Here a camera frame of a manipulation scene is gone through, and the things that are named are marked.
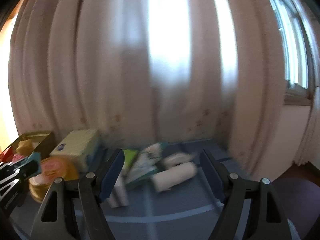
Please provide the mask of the white sponge block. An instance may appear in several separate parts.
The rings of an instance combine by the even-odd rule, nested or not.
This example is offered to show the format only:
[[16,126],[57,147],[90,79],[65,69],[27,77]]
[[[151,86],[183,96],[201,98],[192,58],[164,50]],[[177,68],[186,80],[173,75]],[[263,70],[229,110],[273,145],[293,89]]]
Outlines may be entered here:
[[127,190],[122,173],[120,173],[116,180],[111,195],[107,198],[107,202],[111,208],[125,207],[129,205]]

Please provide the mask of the pink white knitted cloth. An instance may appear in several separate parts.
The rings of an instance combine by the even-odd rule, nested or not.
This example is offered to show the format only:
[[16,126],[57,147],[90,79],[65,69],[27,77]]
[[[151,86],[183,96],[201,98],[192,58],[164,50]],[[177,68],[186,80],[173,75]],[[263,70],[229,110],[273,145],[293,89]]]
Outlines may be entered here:
[[14,155],[12,156],[11,162],[12,162],[12,163],[16,163],[16,162],[18,162],[18,161],[20,161],[20,160],[23,160],[24,158],[25,158],[25,156],[23,156],[23,155],[14,154]]

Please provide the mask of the red orange patterned packet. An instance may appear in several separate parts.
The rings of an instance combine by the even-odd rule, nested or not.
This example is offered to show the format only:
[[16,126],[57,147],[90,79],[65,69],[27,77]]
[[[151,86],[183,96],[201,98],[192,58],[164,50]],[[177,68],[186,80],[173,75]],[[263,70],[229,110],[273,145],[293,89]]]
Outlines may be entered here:
[[4,162],[4,163],[11,162],[13,156],[14,156],[14,152],[12,147],[8,147],[0,154],[0,162]]

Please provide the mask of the yellow sponge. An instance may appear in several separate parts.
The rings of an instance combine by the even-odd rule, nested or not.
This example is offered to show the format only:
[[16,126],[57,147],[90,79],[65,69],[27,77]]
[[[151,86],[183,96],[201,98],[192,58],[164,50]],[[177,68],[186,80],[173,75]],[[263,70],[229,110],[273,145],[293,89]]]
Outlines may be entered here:
[[34,147],[31,139],[20,141],[18,143],[18,147],[16,148],[16,153],[25,157],[31,155],[33,151]]

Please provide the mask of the round gold pink tin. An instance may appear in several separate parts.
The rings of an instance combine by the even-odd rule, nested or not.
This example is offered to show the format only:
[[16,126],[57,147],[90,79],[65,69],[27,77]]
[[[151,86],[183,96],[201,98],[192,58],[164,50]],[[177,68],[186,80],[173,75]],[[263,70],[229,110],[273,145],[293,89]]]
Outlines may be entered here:
[[29,191],[33,200],[41,203],[52,182],[58,177],[65,181],[79,178],[76,167],[63,157],[49,157],[41,161],[41,173],[29,179]]

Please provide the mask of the gold metal tin box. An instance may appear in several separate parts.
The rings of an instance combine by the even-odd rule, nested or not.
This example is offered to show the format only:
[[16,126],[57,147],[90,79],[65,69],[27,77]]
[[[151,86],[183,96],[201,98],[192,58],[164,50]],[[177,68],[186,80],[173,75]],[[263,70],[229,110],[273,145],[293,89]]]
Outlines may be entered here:
[[22,140],[27,139],[32,140],[34,147],[33,152],[39,152],[41,154],[41,160],[48,158],[50,153],[56,146],[54,133],[44,131],[24,133],[20,135],[14,142],[12,142],[8,147],[12,147],[14,154],[16,154],[18,143]]

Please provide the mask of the blue checked table mat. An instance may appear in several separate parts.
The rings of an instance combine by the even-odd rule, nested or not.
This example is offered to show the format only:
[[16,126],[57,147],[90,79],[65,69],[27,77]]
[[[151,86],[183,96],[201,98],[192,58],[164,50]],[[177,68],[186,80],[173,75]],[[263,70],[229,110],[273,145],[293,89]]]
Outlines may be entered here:
[[[229,172],[248,179],[246,172],[213,140],[168,144],[167,157],[176,152],[197,154],[193,162],[198,172],[193,178],[157,193],[151,181],[144,181],[127,192],[127,207],[110,208],[107,201],[101,208],[116,239],[208,239],[217,223],[223,204],[214,197],[199,163],[199,153],[209,150]],[[12,212],[11,222],[28,239],[40,203],[28,194],[24,204]]]

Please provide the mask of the pale yellow tissue pack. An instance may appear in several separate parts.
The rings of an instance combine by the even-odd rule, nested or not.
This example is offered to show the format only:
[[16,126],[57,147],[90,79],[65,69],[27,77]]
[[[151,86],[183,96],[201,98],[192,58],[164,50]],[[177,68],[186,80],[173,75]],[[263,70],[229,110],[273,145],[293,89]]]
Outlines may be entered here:
[[86,172],[101,146],[97,129],[82,129],[69,133],[50,153],[72,162],[79,172]]

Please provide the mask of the white rolled towel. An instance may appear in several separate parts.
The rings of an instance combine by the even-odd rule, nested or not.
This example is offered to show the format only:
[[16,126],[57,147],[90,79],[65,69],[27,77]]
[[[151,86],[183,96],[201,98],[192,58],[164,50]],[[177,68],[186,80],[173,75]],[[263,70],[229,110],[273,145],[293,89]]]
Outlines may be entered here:
[[163,192],[193,178],[196,174],[197,166],[194,163],[188,162],[154,174],[151,177],[151,181],[157,192]]

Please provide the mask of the green white small box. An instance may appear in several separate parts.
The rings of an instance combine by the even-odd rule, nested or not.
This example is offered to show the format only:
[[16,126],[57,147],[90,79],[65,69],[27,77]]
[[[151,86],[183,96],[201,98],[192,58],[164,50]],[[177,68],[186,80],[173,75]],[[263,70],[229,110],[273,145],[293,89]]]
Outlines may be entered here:
[[135,149],[123,149],[124,152],[124,165],[121,170],[121,174],[123,177],[127,177],[134,163],[136,162],[139,156],[139,150]]

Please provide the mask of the white green wipes pack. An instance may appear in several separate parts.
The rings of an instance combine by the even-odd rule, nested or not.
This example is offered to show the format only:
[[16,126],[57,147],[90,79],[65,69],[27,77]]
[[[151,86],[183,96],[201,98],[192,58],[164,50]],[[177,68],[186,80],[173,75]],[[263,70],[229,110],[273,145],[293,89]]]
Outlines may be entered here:
[[134,189],[154,174],[166,170],[162,153],[167,146],[167,142],[157,142],[139,152],[125,178],[127,190]]

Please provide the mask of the pink floral curtain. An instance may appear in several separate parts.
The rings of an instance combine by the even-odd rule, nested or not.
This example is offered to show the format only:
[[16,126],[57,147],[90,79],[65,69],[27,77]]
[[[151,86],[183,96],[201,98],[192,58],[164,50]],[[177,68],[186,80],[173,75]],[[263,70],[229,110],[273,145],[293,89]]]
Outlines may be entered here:
[[284,61],[269,0],[24,0],[8,81],[18,133],[213,138],[253,178],[279,175]]

